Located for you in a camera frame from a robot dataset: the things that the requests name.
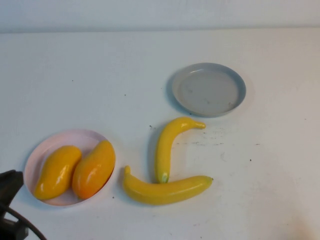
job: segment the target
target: empty plate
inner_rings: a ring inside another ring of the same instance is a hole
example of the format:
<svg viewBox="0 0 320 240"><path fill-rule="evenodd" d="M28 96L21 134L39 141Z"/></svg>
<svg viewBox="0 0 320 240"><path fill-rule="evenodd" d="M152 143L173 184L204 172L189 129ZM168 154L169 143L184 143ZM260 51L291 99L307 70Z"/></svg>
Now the empty plate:
<svg viewBox="0 0 320 240"><path fill-rule="evenodd" d="M238 107L246 96L241 76L216 63L197 63L174 76L172 92L189 112L202 117L217 117Z"/></svg>

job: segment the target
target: orange mango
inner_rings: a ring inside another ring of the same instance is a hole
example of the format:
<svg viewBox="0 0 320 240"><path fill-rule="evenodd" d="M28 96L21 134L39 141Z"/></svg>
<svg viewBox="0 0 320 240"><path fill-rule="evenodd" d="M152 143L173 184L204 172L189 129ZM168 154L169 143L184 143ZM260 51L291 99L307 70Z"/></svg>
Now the orange mango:
<svg viewBox="0 0 320 240"><path fill-rule="evenodd" d="M63 194L70 186L81 150L76 146L62 146L45 161L33 195L47 200Z"/></svg>
<svg viewBox="0 0 320 240"><path fill-rule="evenodd" d="M72 189L81 199L96 194L110 178L116 163L112 144L103 140L76 166L72 178Z"/></svg>

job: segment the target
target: white tabletop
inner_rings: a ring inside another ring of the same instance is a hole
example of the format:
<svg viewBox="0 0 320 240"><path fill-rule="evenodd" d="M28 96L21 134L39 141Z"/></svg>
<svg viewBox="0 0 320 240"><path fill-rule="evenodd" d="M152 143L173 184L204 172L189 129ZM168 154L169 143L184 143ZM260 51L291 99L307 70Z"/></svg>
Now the white tabletop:
<svg viewBox="0 0 320 240"><path fill-rule="evenodd" d="M0 35L0 172L23 170L38 143L67 129L105 135L117 155L84 204L46 207L23 187L11 207L49 240L320 239L319 43L320 28ZM168 81L199 62L226 65L247 86L239 108L199 117L207 128L173 144L171 181L214 182L183 202L136 203L122 168L152 180L159 131L189 116Z"/></svg>

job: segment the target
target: banana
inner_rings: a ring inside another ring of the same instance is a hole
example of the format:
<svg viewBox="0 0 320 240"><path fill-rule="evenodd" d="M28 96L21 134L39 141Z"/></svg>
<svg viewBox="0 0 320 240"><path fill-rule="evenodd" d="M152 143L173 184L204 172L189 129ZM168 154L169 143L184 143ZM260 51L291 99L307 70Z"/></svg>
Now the banana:
<svg viewBox="0 0 320 240"><path fill-rule="evenodd" d="M169 122L163 129L155 151L155 177L160 184L167 183L170 175L171 147L176 136L189 129L204 129L203 122L194 121L190 117L178 117Z"/></svg>
<svg viewBox="0 0 320 240"><path fill-rule="evenodd" d="M151 205L164 205L192 198L210 187L213 178L193 176L166 184L146 183L131 175L130 166L124 168L123 189L132 199Z"/></svg>

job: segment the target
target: banana tip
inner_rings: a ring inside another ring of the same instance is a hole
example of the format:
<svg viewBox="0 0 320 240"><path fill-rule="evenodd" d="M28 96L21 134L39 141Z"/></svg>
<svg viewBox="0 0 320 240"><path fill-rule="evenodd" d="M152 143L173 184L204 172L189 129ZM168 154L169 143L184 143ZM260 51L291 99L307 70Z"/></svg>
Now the banana tip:
<svg viewBox="0 0 320 240"><path fill-rule="evenodd" d="M197 121L195 124L199 129L205 129L206 128L206 124L204 122Z"/></svg>
<svg viewBox="0 0 320 240"><path fill-rule="evenodd" d="M127 165L124 167L124 174L130 174L131 173L131 169L130 169L130 166Z"/></svg>

